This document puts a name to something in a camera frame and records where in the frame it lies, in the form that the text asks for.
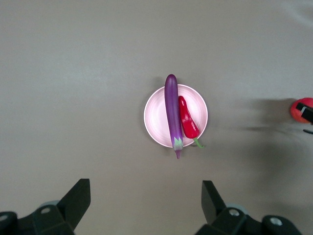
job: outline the red object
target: red object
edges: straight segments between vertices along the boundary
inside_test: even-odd
[[[290,108],[290,114],[292,116],[293,119],[295,119],[296,121],[300,122],[300,123],[310,123],[308,120],[304,119],[301,117],[302,113],[300,110],[296,109],[296,106],[298,103],[303,103],[309,107],[313,107],[313,98],[303,98],[303,99],[299,99],[296,102],[294,102]]]
[[[185,136],[187,138],[193,139],[196,142],[197,146],[203,148],[204,146],[200,145],[197,139],[198,135],[200,134],[200,131],[190,116],[186,100],[184,99],[183,96],[179,96],[178,101],[179,101],[180,122],[184,130]]]

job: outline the green stem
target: green stem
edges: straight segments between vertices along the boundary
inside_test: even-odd
[[[196,142],[196,144],[197,144],[197,146],[198,146],[199,148],[204,148],[204,146],[203,146],[203,145],[199,144],[199,142],[198,142],[198,139],[197,139],[197,138],[193,138],[193,140]]]

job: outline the pink bowl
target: pink bowl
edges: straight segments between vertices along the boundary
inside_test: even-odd
[[[178,84],[178,95],[182,95],[185,98],[190,115],[200,131],[200,137],[206,128],[208,120],[204,99],[196,90],[182,84]],[[164,87],[156,90],[148,99],[144,110],[144,122],[149,135],[156,142],[172,148],[165,110]],[[193,142],[193,139],[187,138],[183,133],[184,146],[191,145]]]

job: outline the screw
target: screw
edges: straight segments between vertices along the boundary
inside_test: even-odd
[[[277,226],[282,226],[283,225],[283,222],[279,219],[279,218],[276,218],[276,217],[272,217],[271,219],[269,219],[271,221],[271,223],[273,225],[277,225]]]
[[[0,216],[0,221],[5,221],[8,218],[6,214]]]
[[[49,207],[43,208],[43,209],[41,210],[41,214],[46,214],[46,213],[48,213],[48,212],[50,212],[50,208],[49,208]]]
[[[239,215],[240,215],[239,212],[238,212],[237,210],[235,210],[235,209],[230,209],[230,210],[229,210],[229,213],[230,213],[232,216],[239,216]]]

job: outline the eggplant stem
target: eggplant stem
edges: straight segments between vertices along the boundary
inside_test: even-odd
[[[180,152],[181,152],[181,150],[176,150],[176,151],[175,151],[177,159],[180,158]]]
[[[199,144],[199,142],[198,142],[198,139],[197,139],[197,138],[193,138],[193,140],[195,141],[195,143],[197,144],[197,146],[198,146],[199,148],[204,148],[204,146],[203,146],[203,145]]]

